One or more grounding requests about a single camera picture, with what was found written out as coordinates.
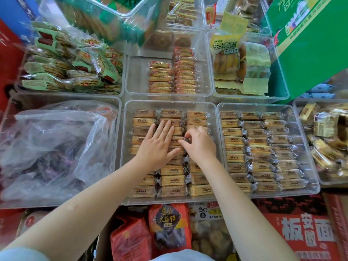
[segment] red bag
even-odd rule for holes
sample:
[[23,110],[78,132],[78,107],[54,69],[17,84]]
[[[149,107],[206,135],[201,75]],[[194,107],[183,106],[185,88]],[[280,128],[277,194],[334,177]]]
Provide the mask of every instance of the red bag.
[[184,203],[153,205],[149,210],[154,257],[192,249],[189,210]]
[[148,261],[152,256],[151,235],[143,218],[117,217],[124,222],[110,235],[114,261]]

